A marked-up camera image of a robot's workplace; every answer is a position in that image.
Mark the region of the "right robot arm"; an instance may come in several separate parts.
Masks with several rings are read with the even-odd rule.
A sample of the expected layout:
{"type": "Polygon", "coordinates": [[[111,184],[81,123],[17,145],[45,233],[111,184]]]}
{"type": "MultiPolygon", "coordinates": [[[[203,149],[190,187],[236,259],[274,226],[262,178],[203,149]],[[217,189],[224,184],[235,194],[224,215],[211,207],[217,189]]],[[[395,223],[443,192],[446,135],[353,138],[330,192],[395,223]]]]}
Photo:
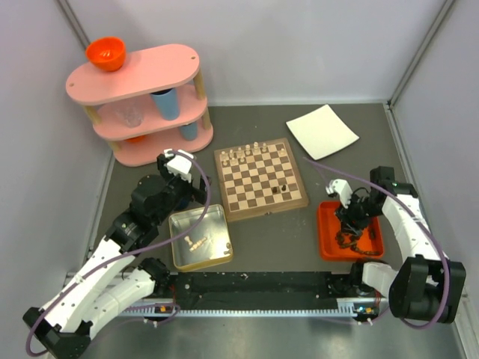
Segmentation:
{"type": "Polygon", "coordinates": [[[402,320],[452,323],[466,280],[461,262],[448,259],[432,240],[414,185],[398,182],[392,167],[370,171],[370,191],[360,196],[344,179],[326,186],[340,205],[335,215],[342,234],[359,236],[382,216],[393,230],[403,261],[399,270],[382,262],[366,261],[351,274],[350,289],[360,296],[374,289],[388,300],[394,317],[402,320]]]}

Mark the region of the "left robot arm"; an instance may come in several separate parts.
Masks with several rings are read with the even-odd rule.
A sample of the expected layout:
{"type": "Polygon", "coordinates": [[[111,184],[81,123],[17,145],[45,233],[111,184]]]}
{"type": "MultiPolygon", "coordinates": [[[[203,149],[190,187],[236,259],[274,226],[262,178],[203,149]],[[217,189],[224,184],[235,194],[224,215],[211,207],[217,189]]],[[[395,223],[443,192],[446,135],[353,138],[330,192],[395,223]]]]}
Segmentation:
{"type": "Polygon", "coordinates": [[[169,290],[168,270],[154,258],[144,259],[123,283],[108,287],[140,254],[157,247],[153,240],[160,226],[180,205],[210,205],[210,179],[194,155],[168,149],[156,164],[159,172],[138,181],[129,206],[75,277],[52,300],[25,312],[29,356],[38,356],[31,349],[31,341],[37,339],[55,358],[79,358],[120,313],[142,298],[159,297],[169,290]]]}

